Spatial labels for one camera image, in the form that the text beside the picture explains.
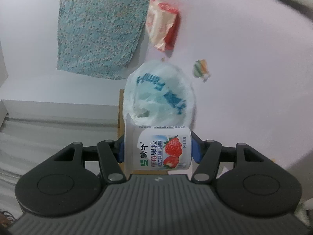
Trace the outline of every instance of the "silver bolt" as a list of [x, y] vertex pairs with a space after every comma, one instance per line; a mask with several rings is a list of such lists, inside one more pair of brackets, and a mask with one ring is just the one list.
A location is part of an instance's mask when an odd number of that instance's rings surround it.
[[208, 174], [205, 173], [198, 173], [194, 176], [196, 181], [206, 181], [210, 178]]
[[119, 181], [122, 180], [123, 178], [124, 178], [123, 175], [120, 173], [112, 173], [108, 175], [108, 179], [111, 181]]

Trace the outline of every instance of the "blue cloth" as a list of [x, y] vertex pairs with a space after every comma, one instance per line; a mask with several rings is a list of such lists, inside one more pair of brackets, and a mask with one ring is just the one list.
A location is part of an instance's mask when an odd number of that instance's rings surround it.
[[148, 0], [60, 0], [58, 70], [119, 80], [145, 23]]

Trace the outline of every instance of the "mengniu logo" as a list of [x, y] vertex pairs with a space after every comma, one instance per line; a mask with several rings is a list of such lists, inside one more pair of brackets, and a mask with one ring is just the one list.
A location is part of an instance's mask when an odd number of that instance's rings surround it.
[[140, 160], [140, 166], [148, 166], [148, 160]]

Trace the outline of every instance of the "red strawberry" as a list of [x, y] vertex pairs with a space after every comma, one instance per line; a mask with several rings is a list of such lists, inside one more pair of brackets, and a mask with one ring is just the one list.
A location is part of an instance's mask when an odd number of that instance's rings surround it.
[[163, 164], [167, 169], [175, 168], [178, 163], [179, 163], [179, 159], [178, 157], [175, 157], [175, 156], [169, 156], [163, 161]]
[[169, 142], [165, 145], [165, 152], [175, 157], [179, 157], [182, 154], [182, 145], [177, 137], [173, 139], [170, 138]]

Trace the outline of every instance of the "strawberry yogurt cup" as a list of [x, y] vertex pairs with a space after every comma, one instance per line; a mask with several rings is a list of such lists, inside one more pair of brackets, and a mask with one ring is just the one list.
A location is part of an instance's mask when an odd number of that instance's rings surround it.
[[125, 121], [125, 166], [128, 170], [188, 169], [191, 133], [187, 126], [135, 125]]

